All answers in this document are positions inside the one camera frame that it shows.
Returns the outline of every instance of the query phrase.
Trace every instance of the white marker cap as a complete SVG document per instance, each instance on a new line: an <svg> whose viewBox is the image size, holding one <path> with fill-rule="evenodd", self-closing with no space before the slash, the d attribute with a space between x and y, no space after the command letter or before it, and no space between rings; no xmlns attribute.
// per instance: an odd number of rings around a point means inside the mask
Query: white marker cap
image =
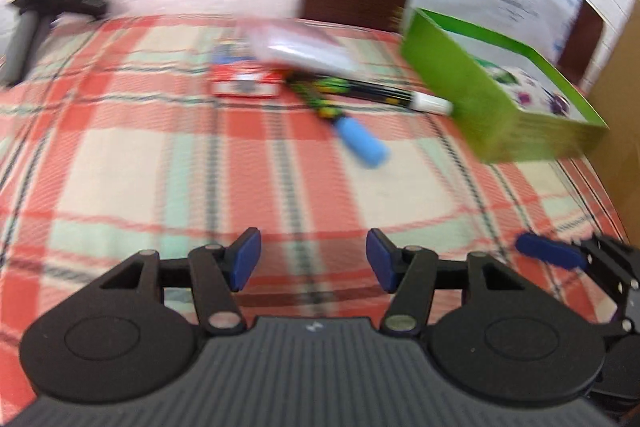
<svg viewBox="0 0 640 427"><path fill-rule="evenodd" d="M431 96L424 92L412 91L409 108L414 111L434 112L449 116L453 110L453 104L444 98Z"/></svg>

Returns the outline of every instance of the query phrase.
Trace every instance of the green box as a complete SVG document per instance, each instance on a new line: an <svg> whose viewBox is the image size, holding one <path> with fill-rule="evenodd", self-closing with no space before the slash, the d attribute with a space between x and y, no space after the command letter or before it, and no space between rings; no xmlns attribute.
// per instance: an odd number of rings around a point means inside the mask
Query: green box
<svg viewBox="0 0 640 427"><path fill-rule="evenodd" d="M574 104L585 121L521 110L447 32L528 58ZM482 26L417 9L401 52L437 96L453 103L453 120L483 162L582 155L607 130L594 108L536 50Z"/></svg>

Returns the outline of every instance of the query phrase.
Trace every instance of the table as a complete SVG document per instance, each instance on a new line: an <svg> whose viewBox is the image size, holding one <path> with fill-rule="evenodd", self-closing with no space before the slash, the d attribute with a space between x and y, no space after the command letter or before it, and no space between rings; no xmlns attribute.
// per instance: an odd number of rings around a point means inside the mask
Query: table
<svg viewBox="0 0 640 427"><path fill-rule="evenodd" d="M374 78L421 86L398 36L321 25ZM255 315L381 317L389 296L364 256L371 227L445 259L501 261L587 319L612 304L584 276L517 254L523 230L562 239L623 235L583 158L482 165L452 121L343 99L390 149L363 168L291 93L216 99L210 52L228 18L121 18L55 30L31 80L0 94L0 423L32 399L18 343L34 318L144 248L183 257L246 227L260 263L238 302ZM190 295L167 304L193 318ZM431 320L457 306L438 292Z"/></svg>

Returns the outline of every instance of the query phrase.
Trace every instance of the marker with white cap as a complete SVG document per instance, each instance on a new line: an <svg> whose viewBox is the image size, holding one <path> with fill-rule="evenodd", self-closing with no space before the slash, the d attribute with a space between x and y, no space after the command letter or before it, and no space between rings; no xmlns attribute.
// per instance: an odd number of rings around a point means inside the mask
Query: marker with white cap
<svg viewBox="0 0 640 427"><path fill-rule="evenodd" d="M448 100L420 91L333 77L316 79L313 84L319 92L341 94L352 98L370 100L371 102L388 103L413 109L414 111L450 115L453 110L453 105Z"/></svg>

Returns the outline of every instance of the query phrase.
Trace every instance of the blue fingertip pad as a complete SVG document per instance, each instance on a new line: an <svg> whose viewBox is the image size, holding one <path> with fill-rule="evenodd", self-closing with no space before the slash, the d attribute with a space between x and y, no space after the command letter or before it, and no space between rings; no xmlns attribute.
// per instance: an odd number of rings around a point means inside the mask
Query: blue fingertip pad
<svg viewBox="0 0 640 427"><path fill-rule="evenodd" d="M574 268L587 268L587 260L573 245L553 241L548 237L542 237L535 233L525 232L516 240L516 250L526 255L545 261L546 263L572 270Z"/></svg>
<svg viewBox="0 0 640 427"><path fill-rule="evenodd" d="M232 292L237 292L244 288L255 266L258 264L261 248L262 239L260 237L260 230L256 229L255 232L240 245L236 252L234 267L229 274L229 289Z"/></svg>
<svg viewBox="0 0 640 427"><path fill-rule="evenodd" d="M340 118L334 123L335 130L342 141L368 167L378 167L389 156L389 149L366 127L354 118Z"/></svg>
<svg viewBox="0 0 640 427"><path fill-rule="evenodd" d="M398 274L393 270L391 254L373 230L367 233L366 251L369 266L382 289L387 293L395 292L400 282Z"/></svg>

